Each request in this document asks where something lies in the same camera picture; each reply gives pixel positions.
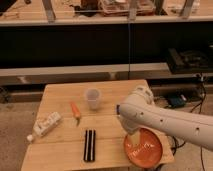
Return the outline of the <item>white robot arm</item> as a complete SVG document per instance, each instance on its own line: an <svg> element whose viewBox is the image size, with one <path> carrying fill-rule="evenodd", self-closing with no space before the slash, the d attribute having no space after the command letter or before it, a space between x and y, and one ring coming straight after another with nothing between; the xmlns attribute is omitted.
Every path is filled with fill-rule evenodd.
<svg viewBox="0 0 213 171"><path fill-rule="evenodd" d="M136 86L117 105L116 112L129 134L147 126L213 151L213 116L158 107L152 91L146 86Z"/></svg>

